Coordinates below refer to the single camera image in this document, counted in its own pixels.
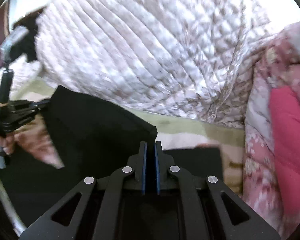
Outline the person's left hand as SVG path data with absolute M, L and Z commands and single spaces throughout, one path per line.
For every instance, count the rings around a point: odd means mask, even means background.
M 7 155 L 12 154 L 14 151 L 14 133 L 8 133 L 5 138 L 0 136 L 0 147 Z

